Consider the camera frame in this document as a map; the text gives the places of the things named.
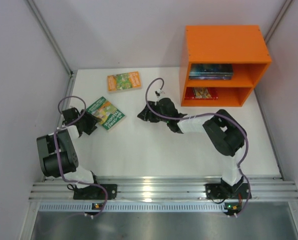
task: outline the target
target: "book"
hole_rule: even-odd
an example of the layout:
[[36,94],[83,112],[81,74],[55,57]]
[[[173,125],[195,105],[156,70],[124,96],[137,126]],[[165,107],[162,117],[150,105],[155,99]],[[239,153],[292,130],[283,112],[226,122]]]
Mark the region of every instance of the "book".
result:
[[231,80],[232,76],[223,75],[223,76],[191,76],[191,80]]
[[185,92],[186,100],[216,100],[218,93],[214,87],[188,87]]
[[142,88],[138,71],[110,75],[107,78],[107,83],[109,93]]
[[100,118],[101,122],[99,124],[107,131],[111,130],[125,118],[125,114],[103,96],[88,107],[87,112]]
[[189,78],[194,77],[230,77],[233,76],[232,64],[217,64],[217,63],[195,63],[191,65]]

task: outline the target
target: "white wall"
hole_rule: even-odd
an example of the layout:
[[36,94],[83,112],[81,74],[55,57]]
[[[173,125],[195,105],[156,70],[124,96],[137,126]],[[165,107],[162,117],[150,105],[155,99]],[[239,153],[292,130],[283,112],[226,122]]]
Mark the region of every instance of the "white wall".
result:
[[0,240],[16,239],[32,182],[35,139],[52,131],[67,74],[23,0],[0,0]]
[[257,88],[287,179],[298,186],[298,0],[269,43],[273,59]]
[[259,25],[265,34],[284,1],[35,0],[74,70],[179,66],[185,25]]

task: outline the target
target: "orange cabinet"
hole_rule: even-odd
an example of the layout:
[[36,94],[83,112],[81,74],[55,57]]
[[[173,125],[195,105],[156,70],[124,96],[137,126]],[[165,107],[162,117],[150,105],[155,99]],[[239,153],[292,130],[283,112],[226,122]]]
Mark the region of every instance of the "orange cabinet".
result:
[[[181,106],[240,107],[271,57],[257,25],[186,26],[179,74]],[[231,80],[190,79],[191,64],[232,64]],[[216,88],[218,99],[185,99],[187,88]]]

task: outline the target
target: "white table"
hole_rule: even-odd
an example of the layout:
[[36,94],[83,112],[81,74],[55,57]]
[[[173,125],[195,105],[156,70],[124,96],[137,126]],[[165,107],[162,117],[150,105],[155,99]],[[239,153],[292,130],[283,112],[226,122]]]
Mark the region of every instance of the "white table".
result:
[[[108,75],[139,71],[143,88],[108,93]],[[79,70],[72,95],[83,98],[87,106],[104,96],[126,114],[126,119],[112,131],[102,126],[90,136],[83,134],[74,142],[79,163],[99,176],[169,176],[207,177],[220,176],[220,154],[206,134],[177,134],[165,123],[149,123],[137,118],[145,107],[144,95],[149,83],[161,77],[165,80],[164,92],[175,103],[179,112],[194,115],[215,113],[217,107],[180,107],[178,67],[84,69]],[[155,101],[156,82],[149,92]],[[70,106],[83,107],[77,99]],[[279,168],[269,141],[254,93],[243,107],[224,107],[247,131],[250,150],[242,164],[245,174],[261,177],[280,176]]]

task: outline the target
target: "metal rail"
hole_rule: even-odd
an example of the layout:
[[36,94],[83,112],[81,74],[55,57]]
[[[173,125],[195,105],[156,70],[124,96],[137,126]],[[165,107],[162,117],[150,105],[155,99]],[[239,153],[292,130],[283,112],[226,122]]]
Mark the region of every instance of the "metal rail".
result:
[[[109,202],[210,202],[206,198],[205,184],[219,183],[219,178],[105,178],[101,184],[118,184],[117,197]],[[250,202],[298,201],[298,190],[293,181],[282,179],[251,178],[252,199]],[[66,183],[46,179],[33,185],[29,200],[32,202],[77,202]]]
[[40,10],[38,9],[38,7],[36,6],[34,0],[24,0],[26,5],[28,6],[28,8],[31,10],[31,12],[33,13],[33,16],[36,18],[38,24],[40,25],[43,33],[45,34],[45,36],[47,37],[47,39],[49,40],[49,42],[51,43],[51,46],[53,47],[53,49],[55,50],[56,54],[58,55],[63,67],[65,68],[65,70],[67,71],[67,73],[69,75],[72,74],[72,70],[70,69],[70,66],[68,64],[68,62],[66,61],[66,59],[64,58],[62,51],[58,45],[58,43],[56,42],[55,38],[53,37],[47,23],[45,22],[45,20],[43,19],[43,16],[40,12]]

